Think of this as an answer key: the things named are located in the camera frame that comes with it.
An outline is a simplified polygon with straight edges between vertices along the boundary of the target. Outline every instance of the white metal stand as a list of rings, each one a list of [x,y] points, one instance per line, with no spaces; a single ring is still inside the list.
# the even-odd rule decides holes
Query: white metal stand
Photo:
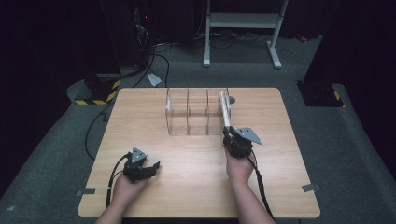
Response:
[[[285,17],[288,2],[289,0],[283,0],[282,8],[279,13],[211,13],[210,0],[207,0],[204,67],[210,66],[210,27],[243,27],[274,29],[272,40],[267,41],[267,46],[274,62],[274,67],[280,69],[282,65],[277,56],[275,44],[283,18]]]

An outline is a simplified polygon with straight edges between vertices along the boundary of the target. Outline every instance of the hand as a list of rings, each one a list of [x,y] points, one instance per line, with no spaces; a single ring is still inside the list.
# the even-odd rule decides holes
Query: hand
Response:
[[[227,175],[231,183],[247,184],[253,172],[251,163],[246,158],[237,159],[233,157],[230,155],[227,148],[224,148],[224,151],[227,158]],[[252,153],[250,153],[249,157],[253,162],[256,162]]]
[[[150,178],[136,181],[132,183],[128,177],[121,174],[116,181],[113,192],[112,203],[130,204],[140,193],[140,191],[148,184]]]

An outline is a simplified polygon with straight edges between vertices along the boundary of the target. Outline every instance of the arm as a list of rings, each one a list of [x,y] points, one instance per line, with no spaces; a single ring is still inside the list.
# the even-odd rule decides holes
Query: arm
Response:
[[[227,158],[227,175],[230,177],[239,222],[241,224],[275,223],[248,185],[253,166],[247,159],[232,157],[227,149],[225,149],[225,154]],[[254,161],[252,154],[250,154],[250,159]]]
[[[128,206],[139,195],[140,191],[147,185],[149,179],[140,180],[132,184],[129,179],[121,174],[114,186],[113,198],[108,208],[96,220],[96,224],[121,223],[123,214]]]

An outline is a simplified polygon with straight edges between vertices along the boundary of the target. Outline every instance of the person's right hand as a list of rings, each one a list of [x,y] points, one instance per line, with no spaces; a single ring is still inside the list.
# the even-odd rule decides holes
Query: person's right hand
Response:
[[[237,159],[230,155],[227,148],[224,148],[225,156],[227,158],[227,175],[230,178],[232,184],[247,184],[251,173],[253,172],[253,166],[247,158]],[[253,153],[249,155],[253,162],[255,158]]]

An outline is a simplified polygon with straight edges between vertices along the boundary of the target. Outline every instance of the yellow and black hazard tape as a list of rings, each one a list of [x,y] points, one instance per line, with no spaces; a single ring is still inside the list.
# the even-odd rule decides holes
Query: yellow and black hazard tape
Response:
[[[117,88],[120,85],[120,80],[114,82],[110,93],[105,99],[75,99],[77,105],[106,105],[110,104],[116,96]]]

